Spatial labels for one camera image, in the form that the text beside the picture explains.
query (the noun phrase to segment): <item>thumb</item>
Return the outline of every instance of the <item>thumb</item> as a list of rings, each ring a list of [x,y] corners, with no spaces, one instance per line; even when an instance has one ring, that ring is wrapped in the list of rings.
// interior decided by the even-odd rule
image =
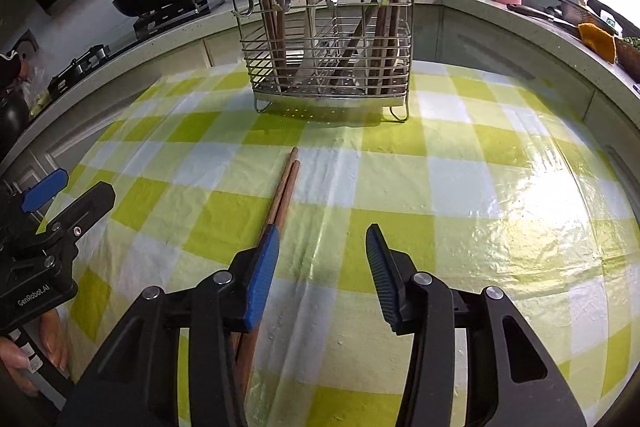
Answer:
[[[29,367],[29,357],[12,341],[4,337],[0,338],[0,359],[6,367],[14,369],[26,369]]]

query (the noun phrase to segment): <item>blue gripper pad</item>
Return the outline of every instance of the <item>blue gripper pad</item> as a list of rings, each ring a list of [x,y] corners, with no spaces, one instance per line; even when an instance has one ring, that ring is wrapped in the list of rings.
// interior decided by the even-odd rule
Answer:
[[[276,269],[280,238],[278,229],[274,225],[267,227],[258,248],[260,250],[255,253],[259,255],[258,261],[246,292],[247,306],[244,312],[244,325],[247,331],[253,330],[262,320],[262,312],[267,303],[273,272]]]
[[[397,269],[378,225],[371,225],[367,229],[365,246],[382,316],[395,331],[402,323],[398,296],[401,282],[398,280]]]
[[[33,185],[22,195],[22,211],[35,212],[43,204],[66,187],[69,175],[64,169],[56,169],[40,183]]]

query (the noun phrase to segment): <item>checkered tablecloth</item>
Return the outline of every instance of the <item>checkered tablecloth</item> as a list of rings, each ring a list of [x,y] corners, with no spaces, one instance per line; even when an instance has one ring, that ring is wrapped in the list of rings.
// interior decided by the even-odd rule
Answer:
[[[99,180],[115,189],[74,264],[73,377],[144,287],[192,287],[255,245],[297,146],[246,402],[252,425],[394,425],[412,340],[382,318],[364,251],[371,223],[450,287],[501,286],[593,424],[640,359],[640,233],[603,152],[542,80],[416,62],[410,105],[403,124],[353,110],[258,114],[242,65],[159,80],[47,214]],[[458,336],[453,425],[463,423],[465,349]]]

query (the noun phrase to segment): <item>kitchen counter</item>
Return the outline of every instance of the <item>kitchen counter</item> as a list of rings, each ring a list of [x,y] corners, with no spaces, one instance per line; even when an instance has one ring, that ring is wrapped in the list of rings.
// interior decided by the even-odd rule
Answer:
[[[640,96],[632,89],[633,81],[622,68],[606,63],[581,42],[542,21],[508,11],[504,5],[489,0],[415,0],[418,5],[444,6],[503,28],[548,52],[560,62],[587,79],[606,95],[633,124],[640,128]],[[247,22],[257,21],[257,16]],[[0,162],[4,174],[12,162],[62,114],[82,99],[127,71],[160,57],[180,46],[234,28],[236,19],[231,4],[226,3],[210,15],[186,23],[111,60],[90,74],[60,99],[49,105],[20,136],[7,156]]]

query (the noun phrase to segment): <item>plastic table cover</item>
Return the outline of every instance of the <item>plastic table cover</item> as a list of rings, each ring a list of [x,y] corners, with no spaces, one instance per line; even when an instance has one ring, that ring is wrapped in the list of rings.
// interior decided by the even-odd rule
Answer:
[[[79,293],[64,313],[72,376],[144,287],[192,287],[256,243],[298,146],[251,425],[394,425],[412,339],[383,320],[364,250],[371,223],[450,287],[501,286],[593,424],[640,359],[640,234],[605,155],[543,80],[416,62],[410,95],[401,124],[354,110],[258,114],[240,64],[158,80],[47,213],[99,180],[116,192],[74,263]],[[456,344],[452,425],[462,425],[464,337]]]

